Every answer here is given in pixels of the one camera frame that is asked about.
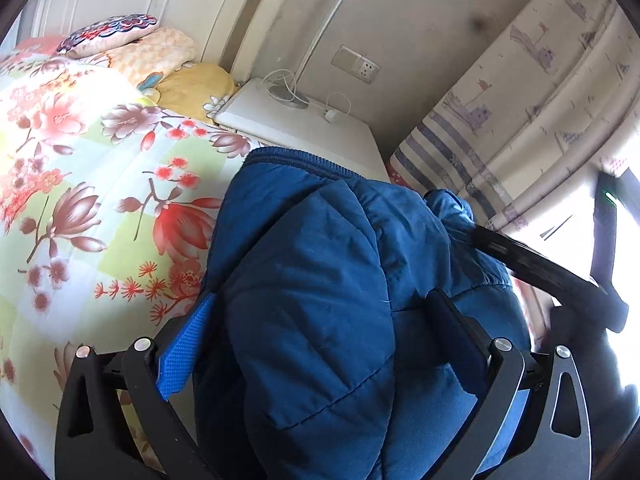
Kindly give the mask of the grey gloved right hand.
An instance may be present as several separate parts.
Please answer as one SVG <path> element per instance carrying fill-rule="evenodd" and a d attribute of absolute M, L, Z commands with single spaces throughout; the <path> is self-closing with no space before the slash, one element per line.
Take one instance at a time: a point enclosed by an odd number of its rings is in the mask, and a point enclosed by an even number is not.
<path fill-rule="evenodd" d="M 614 454 L 639 418 L 638 390 L 625 386 L 606 329 L 566 307 L 550 310 L 544 348 L 562 344 L 572 352 L 590 420 L 593 466 Z"/>

